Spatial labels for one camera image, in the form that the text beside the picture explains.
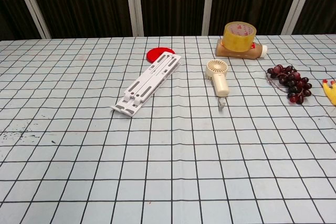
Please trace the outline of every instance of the rubber chicken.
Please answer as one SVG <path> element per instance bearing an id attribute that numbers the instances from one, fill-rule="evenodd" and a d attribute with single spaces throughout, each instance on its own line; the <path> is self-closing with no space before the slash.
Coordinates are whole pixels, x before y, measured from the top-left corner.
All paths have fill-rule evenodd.
<path id="1" fill-rule="evenodd" d="M 323 80 L 322 86 L 330 102 L 336 106 L 336 84 L 335 84 L 335 81 L 331 81 L 330 83 L 331 83 L 332 89 L 328 86 L 327 80 Z"/>

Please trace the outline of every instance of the grapes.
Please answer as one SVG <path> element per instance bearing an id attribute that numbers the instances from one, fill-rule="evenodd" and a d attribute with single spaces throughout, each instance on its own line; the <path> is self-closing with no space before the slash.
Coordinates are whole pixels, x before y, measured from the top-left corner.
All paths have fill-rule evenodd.
<path id="1" fill-rule="evenodd" d="M 294 72 L 292 75 L 294 75 L 294 79 L 297 81 L 301 79 L 300 73 Z"/>
<path id="2" fill-rule="evenodd" d="M 299 89 L 296 86 L 290 87 L 288 91 L 291 93 L 299 93 Z"/>
<path id="3" fill-rule="evenodd" d="M 303 95 L 304 95 L 305 97 L 309 97 L 309 96 L 311 96 L 311 92 L 310 92 L 310 90 L 309 90 L 309 89 L 305 89 L 305 90 L 303 91 Z"/>
<path id="4" fill-rule="evenodd" d="M 304 83 L 307 83 L 309 81 L 309 79 L 307 77 L 303 77 L 303 78 L 301 78 L 301 81 L 304 82 Z"/>
<path id="5" fill-rule="evenodd" d="M 301 78 L 300 73 L 293 67 L 276 65 L 273 68 L 267 69 L 272 79 L 279 79 L 279 83 L 289 87 L 287 98 L 292 103 L 303 104 L 305 97 L 311 96 L 312 85 L 307 77 Z"/>
<path id="6" fill-rule="evenodd" d="M 291 81 L 291 80 L 294 80 L 295 79 L 295 76 L 294 74 L 290 73 L 288 76 L 287 76 L 288 80 Z"/>
<path id="7" fill-rule="evenodd" d="M 288 84 L 289 87 L 293 87 L 293 86 L 295 86 L 296 81 L 291 80 L 291 81 L 287 82 L 287 84 Z"/>
<path id="8" fill-rule="evenodd" d="M 311 89 L 312 85 L 310 83 L 306 83 L 305 85 L 303 85 L 304 89 Z"/>
<path id="9" fill-rule="evenodd" d="M 284 71 L 285 73 L 289 73 L 292 69 L 293 69 L 293 66 L 288 66 L 288 67 L 286 67 L 283 71 Z"/>
<path id="10" fill-rule="evenodd" d="M 274 72 L 274 73 L 280 73 L 280 72 L 281 72 L 281 68 L 278 67 L 278 66 L 275 66 L 275 67 L 273 68 L 273 72 Z"/>
<path id="11" fill-rule="evenodd" d="M 302 88 L 303 87 L 303 81 L 298 81 L 298 83 L 296 83 L 296 86 L 298 88 Z"/>
<path id="12" fill-rule="evenodd" d="M 304 100 L 303 96 L 300 95 L 300 96 L 299 96 L 299 99 L 296 101 L 296 103 L 297 103 L 297 104 L 303 104 L 303 100 Z"/>
<path id="13" fill-rule="evenodd" d="M 297 102 L 298 99 L 299 99 L 299 97 L 298 97 L 297 95 L 293 95 L 293 96 L 291 96 L 291 97 L 289 98 L 289 101 L 290 101 L 290 102 Z"/>
<path id="14" fill-rule="evenodd" d="M 284 67 L 282 65 L 276 65 L 276 67 L 280 68 L 280 72 L 283 72 L 284 71 Z"/>
<path id="15" fill-rule="evenodd" d="M 287 98 L 289 99 L 289 98 L 293 97 L 294 95 L 296 95 L 296 94 L 295 93 L 288 93 Z"/>
<path id="16" fill-rule="evenodd" d="M 285 78 L 280 78 L 279 83 L 284 85 L 286 83 L 286 79 Z"/>

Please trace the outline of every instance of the mini fan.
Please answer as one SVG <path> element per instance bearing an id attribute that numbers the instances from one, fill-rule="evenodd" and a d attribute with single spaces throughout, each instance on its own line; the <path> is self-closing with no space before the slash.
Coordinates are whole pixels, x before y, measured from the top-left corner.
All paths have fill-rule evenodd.
<path id="1" fill-rule="evenodd" d="M 222 60 L 211 60 L 206 64 L 205 75 L 213 81 L 218 97 L 225 97 L 229 94 L 225 79 L 227 68 L 227 64 Z"/>

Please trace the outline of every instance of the red lid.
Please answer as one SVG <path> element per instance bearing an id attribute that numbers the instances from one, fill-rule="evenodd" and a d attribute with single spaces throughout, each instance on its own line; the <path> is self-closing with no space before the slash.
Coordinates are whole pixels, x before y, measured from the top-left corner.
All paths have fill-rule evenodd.
<path id="1" fill-rule="evenodd" d="M 155 62 L 157 58 L 160 57 L 160 55 L 163 54 L 164 52 L 171 52 L 172 54 L 175 53 L 172 49 L 167 47 L 153 48 L 149 50 L 147 53 L 147 61 L 149 61 L 150 63 Z"/>

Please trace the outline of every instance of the tape roll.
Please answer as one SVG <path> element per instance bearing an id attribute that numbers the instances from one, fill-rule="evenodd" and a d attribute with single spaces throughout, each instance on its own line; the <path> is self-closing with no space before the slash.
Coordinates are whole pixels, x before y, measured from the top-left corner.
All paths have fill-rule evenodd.
<path id="1" fill-rule="evenodd" d="M 234 52 L 246 52 L 250 49 L 257 29 L 245 22 L 230 22 L 224 28 L 222 45 Z"/>

